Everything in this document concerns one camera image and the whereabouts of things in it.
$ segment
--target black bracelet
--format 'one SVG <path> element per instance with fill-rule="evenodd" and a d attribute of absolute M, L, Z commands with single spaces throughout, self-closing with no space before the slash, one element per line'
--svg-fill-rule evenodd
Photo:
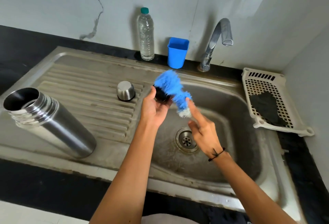
<path fill-rule="evenodd" d="M 209 158 L 208 161 L 212 161 L 212 160 L 214 160 L 216 157 L 218 157 L 220 154 L 222 154 L 222 153 L 225 151 L 225 148 L 223 147 L 223 151 L 220 152 L 220 153 L 218 153 L 218 154 L 217 154 L 217 152 L 216 152 L 215 149 L 214 149 L 214 151 L 215 151 L 215 154 L 213 154 L 213 155 L 214 155 L 215 157 L 214 157 L 214 158 Z"/>

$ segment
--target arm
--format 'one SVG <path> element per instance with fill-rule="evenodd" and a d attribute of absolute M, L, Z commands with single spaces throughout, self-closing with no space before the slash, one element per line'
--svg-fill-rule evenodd
<path fill-rule="evenodd" d="M 215 124 L 203 116 L 194 103 L 187 99 L 192 116 L 197 120 L 188 125 L 199 148 L 209 157 L 223 151 L 216 134 Z M 223 152 L 212 160 L 216 163 L 236 196 L 241 201 L 253 224 L 278 224 L 296 222 L 284 212 L 264 191 L 235 163 L 230 154 Z"/>
<path fill-rule="evenodd" d="M 170 107 L 157 103 L 155 94 L 152 86 L 127 154 L 90 224 L 141 222 L 155 135 Z"/>

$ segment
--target dish rack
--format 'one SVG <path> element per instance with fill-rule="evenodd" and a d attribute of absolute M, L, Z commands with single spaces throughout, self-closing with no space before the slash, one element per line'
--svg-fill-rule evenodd
<path fill-rule="evenodd" d="M 303 124 L 295 104 L 286 88 L 286 78 L 284 75 L 263 70 L 244 68 L 242 82 L 245 88 L 249 113 L 255 119 L 254 127 L 264 127 L 267 129 L 283 132 L 297 133 L 299 136 L 313 136 L 314 130 Z M 274 126 L 262 117 L 251 105 L 249 97 L 261 94 L 265 91 L 271 93 L 276 99 L 278 115 L 288 124 L 285 127 Z"/>

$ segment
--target hand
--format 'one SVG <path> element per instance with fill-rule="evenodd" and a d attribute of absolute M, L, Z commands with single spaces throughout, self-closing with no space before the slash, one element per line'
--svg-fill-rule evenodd
<path fill-rule="evenodd" d="M 163 123 L 172 101 L 162 104 L 154 100 L 156 89 L 151 86 L 151 92 L 143 99 L 141 122 L 153 124 L 156 128 Z"/>
<path fill-rule="evenodd" d="M 189 121 L 188 126 L 192 131 L 192 135 L 199 148 L 209 157 L 213 158 L 214 153 L 223 151 L 218 139 L 215 124 L 200 113 L 195 104 L 189 98 L 186 98 L 192 116 L 198 121 Z"/>

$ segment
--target stainless steel flask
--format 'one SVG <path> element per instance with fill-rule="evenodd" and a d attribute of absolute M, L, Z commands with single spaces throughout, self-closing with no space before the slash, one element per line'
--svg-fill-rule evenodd
<path fill-rule="evenodd" d="M 35 88 L 12 92 L 3 107 L 16 125 L 75 158 L 90 155 L 95 147 L 93 135 L 56 99 Z"/>

